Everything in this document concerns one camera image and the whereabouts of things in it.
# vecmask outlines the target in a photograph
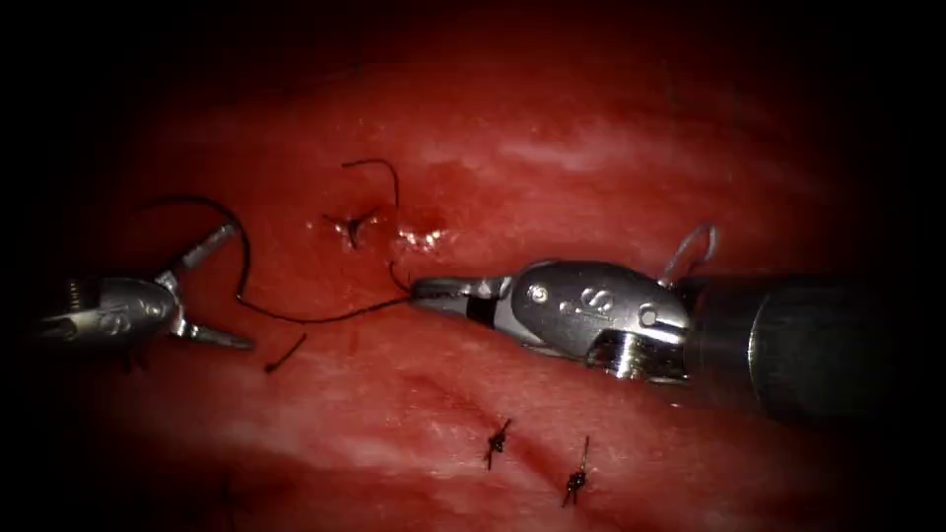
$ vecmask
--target black suture thread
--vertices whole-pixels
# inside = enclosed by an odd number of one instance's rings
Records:
[[[506,444],[506,429],[509,428],[509,424],[512,423],[512,418],[507,419],[503,424],[503,427],[499,429],[495,434],[490,436],[489,443],[490,448],[486,451],[486,470],[492,471],[493,469],[493,453],[494,452],[503,452],[503,445]]]
[[[562,508],[564,508],[565,505],[569,503],[569,497],[572,498],[572,504],[578,504],[578,490],[580,490],[588,480],[585,467],[588,463],[588,445],[590,442],[591,436],[585,436],[584,453],[581,456],[581,468],[577,472],[569,475],[569,481],[566,484],[565,498],[562,500]]]
[[[380,158],[371,158],[371,159],[358,159],[356,161],[348,161],[347,163],[342,163],[342,168],[350,168],[352,166],[361,166],[361,165],[385,165],[387,169],[391,172],[391,179],[394,181],[394,207],[401,206],[401,178],[397,175],[397,170],[394,169],[394,165],[389,163],[386,159]]]
[[[306,338],[308,338],[308,335],[303,333],[303,335],[299,338],[299,340],[297,340],[296,343],[293,344],[293,347],[291,347],[289,351],[286,352],[285,355],[280,357],[278,361],[267,364],[266,367],[264,367],[263,369],[265,369],[267,373],[272,373],[273,371],[279,369],[279,367],[282,366],[289,359],[289,357],[291,357],[293,353],[296,352],[296,350],[303,344],[303,342],[305,342]]]
[[[341,220],[326,214],[323,214],[322,218],[334,224],[335,227],[345,228],[345,233],[348,235],[348,243],[352,246],[352,249],[358,249],[358,229],[361,228],[362,223],[364,223],[365,220],[374,216],[374,214],[377,212],[377,209],[377,207],[374,207],[360,217],[350,220]]]
[[[401,289],[401,291],[404,292],[405,294],[411,293],[411,288],[407,286],[407,284],[401,283],[401,280],[398,279],[397,276],[394,275],[394,261],[393,260],[387,263],[387,273],[391,277],[391,283],[394,283],[394,286]],[[407,282],[408,283],[411,282],[410,276],[408,276]]]
[[[170,196],[164,196],[151,203],[143,205],[141,209],[151,209],[151,208],[162,206],[162,205],[171,205],[171,204],[178,204],[178,203],[195,204],[195,205],[203,205],[206,207],[210,207],[214,211],[217,211],[217,213],[223,215],[224,218],[226,218],[228,222],[236,226],[237,232],[239,233],[239,242],[243,248],[243,257],[242,257],[242,267],[239,272],[239,280],[236,282],[235,298],[236,298],[237,303],[241,304],[242,306],[245,306],[246,308],[249,308],[250,310],[253,310],[254,312],[258,312],[260,314],[271,317],[273,319],[288,321],[290,323],[297,323],[299,325],[316,325],[316,324],[321,324],[321,323],[333,323],[337,321],[344,321],[349,318],[353,318],[362,314],[374,312],[376,310],[381,310],[383,308],[388,308],[389,306],[395,306],[397,304],[406,303],[411,300],[410,298],[389,299],[387,301],[375,303],[370,306],[357,308],[355,310],[346,312],[344,314],[340,314],[336,316],[329,316],[325,318],[296,318],[296,317],[280,314],[277,312],[273,312],[272,310],[269,310],[267,308],[263,308],[262,306],[259,306],[255,303],[247,301],[243,298],[243,291],[246,289],[246,283],[249,280],[249,271],[252,266],[251,259],[250,259],[250,257],[252,256],[252,252],[251,252],[251,246],[249,243],[249,236],[247,236],[246,230],[243,227],[243,223],[239,220],[239,218],[237,218],[237,215],[234,214],[234,212],[228,209],[227,207],[223,206],[222,204],[208,197],[195,195],[195,194],[174,194]]]

